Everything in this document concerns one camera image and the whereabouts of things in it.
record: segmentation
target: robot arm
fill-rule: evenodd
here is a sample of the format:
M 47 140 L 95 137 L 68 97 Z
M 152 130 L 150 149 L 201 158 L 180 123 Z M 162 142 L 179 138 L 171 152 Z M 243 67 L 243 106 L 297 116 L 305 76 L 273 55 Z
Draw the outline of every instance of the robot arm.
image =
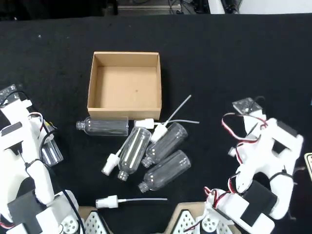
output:
M 3 92 L 7 94 L 15 87 L 7 89 L 0 91 L 0 98 Z M 7 233 L 58 234 L 60 224 L 66 219 L 78 229 L 80 217 L 76 216 L 78 203 L 74 195 L 70 191 L 54 195 L 49 172 L 39 155 L 39 146 L 47 134 L 42 128 L 44 120 L 29 118 L 27 107 L 30 105 L 30 100 L 21 101 L 15 95 L 7 98 L 5 106 L 0 105 L 11 122 L 0 132 L 0 177 L 4 178 L 0 214 L 15 225 Z M 35 189 L 17 197 L 21 183 L 28 177 L 34 180 Z
M 233 106 L 239 116 L 244 117 L 247 136 L 243 141 L 240 138 L 238 145 L 229 151 L 240 163 L 235 174 L 236 191 L 228 184 L 229 194 L 222 196 L 215 209 L 251 234 L 269 234 L 274 222 L 265 214 L 281 219 L 289 208 L 293 192 L 292 174 L 300 156 L 303 137 L 274 118 L 266 120 L 262 108 L 251 98 L 236 101 Z M 276 143 L 285 149 L 276 152 Z M 271 190 L 253 181 L 259 172 L 268 177 Z

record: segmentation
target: open cardboard box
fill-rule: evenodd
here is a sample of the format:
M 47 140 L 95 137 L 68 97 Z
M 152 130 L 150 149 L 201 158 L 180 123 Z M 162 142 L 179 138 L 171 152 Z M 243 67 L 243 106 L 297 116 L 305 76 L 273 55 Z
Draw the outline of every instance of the open cardboard box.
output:
M 159 53 L 94 52 L 87 108 L 96 119 L 159 119 Z

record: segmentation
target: bottle neck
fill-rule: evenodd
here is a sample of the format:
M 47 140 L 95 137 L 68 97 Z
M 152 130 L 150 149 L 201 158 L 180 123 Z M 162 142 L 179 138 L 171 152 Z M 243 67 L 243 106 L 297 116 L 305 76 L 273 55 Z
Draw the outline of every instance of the bottle neck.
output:
M 142 164 L 144 167 L 149 168 L 153 164 L 153 159 L 151 157 L 145 157 L 142 160 Z
M 78 129 L 78 130 L 85 130 L 86 129 L 85 122 L 84 121 L 77 121 L 76 129 Z
M 142 193 L 145 193 L 149 190 L 149 187 L 146 182 L 142 182 L 138 185 L 138 188 L 141 190 Z
M 126 181 L 128 179 L 128 173 L 120 171 L 118 174 L 118 179 L 121 179 L 122 181 Z

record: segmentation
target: empty bottle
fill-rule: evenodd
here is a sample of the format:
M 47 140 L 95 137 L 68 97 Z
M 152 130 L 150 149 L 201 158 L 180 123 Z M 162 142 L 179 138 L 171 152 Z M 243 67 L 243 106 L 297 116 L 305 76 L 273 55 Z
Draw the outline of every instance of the empty bottle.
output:
M 99 120 L 87 117 L 84 121 L 77 121 L 76 128 L 91 136 L 127 136 L 129 124 L 128 119 Z
M 150 169 L 138 187 L 142 193 L 148 190 L 158 190 L 190 167 L 191 163 L 185 153 L 178 150 Z
M 145 128 L 133 128 L 120 154 L 119 179 L 126 181 L 128 175 L 137 170 L 151 135 L 151 132 Z
M 171 154 L 186 137 L 187 131 L 181 124 L 171 124 L 168 132 L 160 140 L 147 147 L 146 157 L 142 160 L 142 164 L 148 168 L 153 163 L 159 163 Z
M 54 130 L 54 128 L 50 124 L 46 122 L 44 124 L 49 132 Z M 50 167 L 64 160 L 62 153 L 60 152 L 56 142 L 54 141 L 54 138 L 52 140 L 46 140 L 41 152 L 43 161 Z

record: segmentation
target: black fabric surface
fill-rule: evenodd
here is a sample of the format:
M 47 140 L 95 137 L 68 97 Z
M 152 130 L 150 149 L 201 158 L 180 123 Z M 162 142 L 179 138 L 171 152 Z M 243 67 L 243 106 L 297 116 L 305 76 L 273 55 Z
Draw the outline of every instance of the black fabric surface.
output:
M 235 140 L 221 127 L 221 117 L 234 111 L 232 101 L 264 95 L 266 113 L 305 138 L 297 165 L 311 151 L 312 15 L 157 16 L 85 18 L 0 23 L 0 88 L 12 83 L 23 90 L 46 119 L 59 127 L 58 145 L 65 160 L 54 167 L 62 186 L 80 205 L 95 205 L 108 195 L 119 198 L 167 197 L 167 203 L 121 204 L 102 210 L 116 234 L 165 230 L 180 202 L 204 201 L 203 186 L 226 189 L 238 164 L 227 155 Z M 89 137 L 75 130 L 87 116 L 87 90 L 94 51 L 160 52 L 165 120 L 188 94 L 176 118 L 189 138 L 182 149 L 192 167 L 156 192 L 141 194 L 137 185 L 146 170 L 126 183 L 100 170 L 125 138 Z M 8 121 L 2 115 L 0 127 Z M 276 221 L 274 234 L 306 233 L 310 228 L 312 186 L 307 171 L 298 172 L 291 212 Z

